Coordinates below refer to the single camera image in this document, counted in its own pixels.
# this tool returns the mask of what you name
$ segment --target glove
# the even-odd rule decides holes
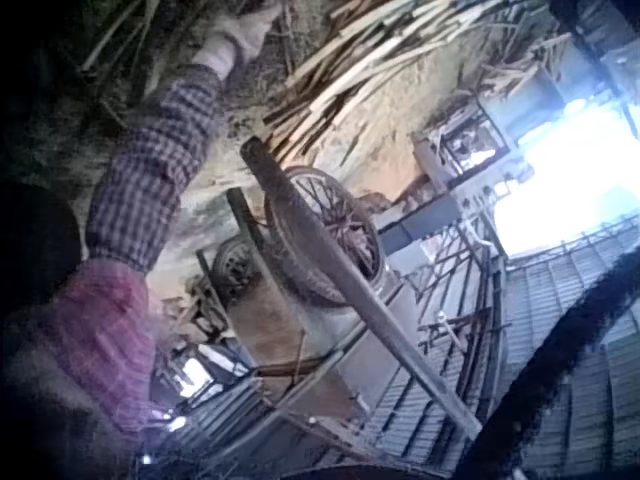
[[[281,12],[282,6],[274,5],[241,17],[219,16],[192,62],[212,68],[224,80],[236,62],[248,63],[258,56],[271,24]]]

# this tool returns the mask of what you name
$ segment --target plaid sleeve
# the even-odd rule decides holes
[[[221,88],[213,70],[188,65],[145,100],[94,193],[86,230],[92,258],[153,268],[180,195],[206,157]]]

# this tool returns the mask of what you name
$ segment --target ground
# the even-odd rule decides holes
[[[325,13],[339,3],[291,2],[295,63],[300,64],[321,45],[327,28]],[[204,24],[202,19],[200,27],[195,27],[184,55],[197,48]],[[501,32],[474,29],[406,68],[308,153],[315,157],[314,165],[356,195],[381,192],[393,201],[420,175],[410,135],[450,98],[461,71],[463,79],[477,74],[490,50],[484,47],[489,34],[495,40]],[[184,281],[199,272],[196,249],[204,248],[212,259],[216,247],[236,233],[223,196],[228,188],[246,187],[252,203],[261,203],[259,189],[238,152],[249,136],[264,131],[262,118],[277,105],[278,86],[286,74],[282,36],[276,33],[268,37],[262,57],[247,68],[244,77],[232,82],[208,159],[185,193],[174,235],[149,275],[150,286],[161,298],[182,295]],[[84,124],[87,95],[72,84],[70,80],[68,88],[58,91],[53,105],[34,117],[27,141],[15,148],[13,156],[20,161],[13,168],[19,178],[48,185],[65,197],[82,228],[91,193],[108,165],[118,132],[108,118],[94,118],[88,127]],[[99,109],[96,112],[95,117],[104,117]]]

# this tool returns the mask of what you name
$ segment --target person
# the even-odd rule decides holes
[[[256,58],[280,10],[219,17],[192,62],[145,99],[94,192],[89,258],[53,298],[44,297],[59,280],[32,295],[39,305],[4,319],[2,428],[11,442],[4,442],[3,457],[20,465],[21,476],[127,475],[150,413],[155,347],[145,275],[171,234],[181,193],[206,158],[225,79]],[[56,225],[73,228],[63,217],[57,224],[49,217],[52,237]],[[67,276],[77,261],[57,262],[55,270]]]

